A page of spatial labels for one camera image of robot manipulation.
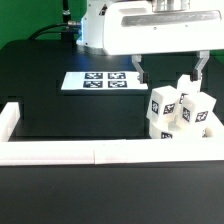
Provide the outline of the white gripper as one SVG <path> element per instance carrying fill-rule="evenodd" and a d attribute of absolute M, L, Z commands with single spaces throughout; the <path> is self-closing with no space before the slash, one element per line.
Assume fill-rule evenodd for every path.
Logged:
<path fill-rule="evenodd" d="M 141 55 L 198 51 L 190 80 L 202 79 L 209 50 L 224 49 L 224 0 L 139 0 L 108 7 L 103 48 L 110 55 L 132 55 L 141 84 L 148 73 Z"/>

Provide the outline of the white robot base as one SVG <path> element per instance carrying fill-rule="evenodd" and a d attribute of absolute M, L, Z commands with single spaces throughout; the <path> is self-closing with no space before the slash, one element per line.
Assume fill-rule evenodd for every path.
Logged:
<path fill-rule="evenodd" d="M 87 0 L 86 13 L 81 19 L 81 35 L 76 41 L 80 51 L 104 55 L 103 26 L 110 0 Z"/>

